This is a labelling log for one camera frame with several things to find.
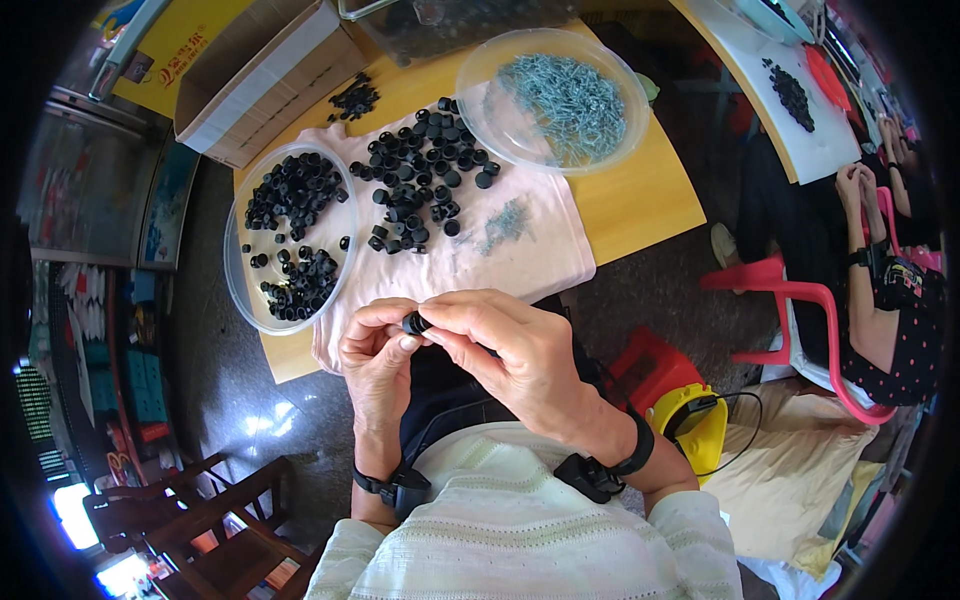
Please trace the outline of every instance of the pink cloth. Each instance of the pink cloth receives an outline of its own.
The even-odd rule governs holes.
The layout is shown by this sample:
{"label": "pink cloth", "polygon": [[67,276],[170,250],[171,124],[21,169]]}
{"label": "pink cloth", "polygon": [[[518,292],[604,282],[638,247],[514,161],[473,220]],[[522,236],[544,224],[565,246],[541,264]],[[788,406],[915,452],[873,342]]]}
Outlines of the pink cloth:
{"label": "pink cloth", "polygon": [[[363,137],[346,137],[343,125],[336,123],[327,129],[304,130],[299,141],[323,142],[345,164],[354,160],[366,164],[370,158],[367,145],[382,131],[395,132],[415,123],[410,114]],[[427,141],[423,150],[430,147]],[[477,188],[473,180],[477,169],[461,174],[463,183],[453,190],[453,198],[461,207],[456,217],[461,225],[458,236],[446,237],[429,221],[426,208],[420,211],[430,230],[427,254],[399,252],[389,256],[367,246],[374,225],[389,228],[383,222],[383,206],[372,200],[373,190],[383,183],[353,179],[359,214],[355,243],[362,246],[339,297],[314,324],[312,352],[325,371],[341,372],[337,344],[344,328],[358,308],[378,298],[424,301],[452,290],[496,288],[533,303],[593,278],[596,263],[566,180],[560,175],[498,162],[500,175],[486,190]],[[432,187],[440,183],[434,178]],[[504,239],[490,249],[489,255],[483,255],[478,250],[484,249],[488,239],[487,221],[514,199],[526,210],[526,231],[517,240]]]}

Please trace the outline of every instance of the beige pillow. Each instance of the beige pillow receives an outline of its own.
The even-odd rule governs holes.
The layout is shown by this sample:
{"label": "beige pillow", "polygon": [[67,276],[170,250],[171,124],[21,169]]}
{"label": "beige pillow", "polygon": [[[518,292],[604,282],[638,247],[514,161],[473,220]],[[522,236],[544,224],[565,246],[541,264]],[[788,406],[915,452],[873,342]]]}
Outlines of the beige pillow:
{"label": "beige pillow", "polygon": [[[733,547],[741,556],[793,561],[817,537],[876,435],[875,426],[855,420],[836,398],[794,396],[793,385],[777,381],[749,389],[764,398],[761,429],[740,458],[703,486],[730,515]],[[732,421],[721,465],[753,435],[756,401],[742,396]]]}

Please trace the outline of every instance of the person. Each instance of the person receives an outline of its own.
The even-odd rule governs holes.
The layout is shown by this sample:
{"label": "person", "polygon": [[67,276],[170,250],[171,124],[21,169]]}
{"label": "person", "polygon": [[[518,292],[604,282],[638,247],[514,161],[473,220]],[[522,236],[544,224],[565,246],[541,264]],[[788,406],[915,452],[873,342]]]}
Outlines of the person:
{"label": "person", "polygon": [[922,142],[907,139],[899,115],[880,117],[877,126],[883,139],[885,161],[871,154],[864,155],[862,162],[877,174],[878,185],[890,188],[897,237],[904,246],[928,246],[938,251],[940,230]]}
{"label": "person", "polygon": [[[791,185],[770,138],[757,135],[748,143],[742,180],[735,239],[722,224],[711,232],[721,266],[765,258],[773,236],[790,280],[822,283],[833,294],[843,375],[879,404],[932,398],[943,348],[943,277],[889,248],[875,273],[851,263],[868,244],[889,244],[873,171],[845,165],[835,177]],[[804,354],[827,367],[826,313],[811,302],[793,305]]]}
{"label": "person", "polygon": [[[399,326],[414,310],[433,325],[422,338]],[[717,500],[664,437],[623,478],[642,492],[646,519],[554,476],[572,452],[621,463],[640,429],[582,380],[571,346],[566,319],[494,290],[358,310],[339,345],[354,478],[387,482],[405,464],[431,488],[399,522],[355,483],[350,518],[336,524],[305,597],[742,598]],[[421,447],[440,407],[449,416],[480,396],[510,420],[485,409]]]}

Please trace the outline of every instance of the white shoe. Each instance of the white shoe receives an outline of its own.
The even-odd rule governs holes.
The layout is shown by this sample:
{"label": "white shoe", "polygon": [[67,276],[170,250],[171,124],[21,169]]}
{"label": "white shoe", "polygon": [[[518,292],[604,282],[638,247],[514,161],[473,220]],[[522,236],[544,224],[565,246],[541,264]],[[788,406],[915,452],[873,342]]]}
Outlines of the white shoe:
{"label": "white shoe", "polygon": [[[736,253],[736,238],[724,224],[717,223],[710,228],[710,246],[713,248],[713,257],[717,259],[721,269],[727,269],[732,264],[740,264]],[[743,294],[743,290],[733,290],[733,292],[738,296]]]}

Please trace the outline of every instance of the open cardboard box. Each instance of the open cardboard box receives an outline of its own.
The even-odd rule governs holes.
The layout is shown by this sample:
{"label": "open cardboard box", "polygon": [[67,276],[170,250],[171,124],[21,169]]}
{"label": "open cardboard box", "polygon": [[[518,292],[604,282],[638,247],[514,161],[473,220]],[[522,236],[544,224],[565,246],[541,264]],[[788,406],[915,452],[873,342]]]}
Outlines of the open cardboard box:
{"label": "open cardboard box", "polygon": [[253,0],[183,75],[177,141],[242,169],[365,66],[329,1]]}

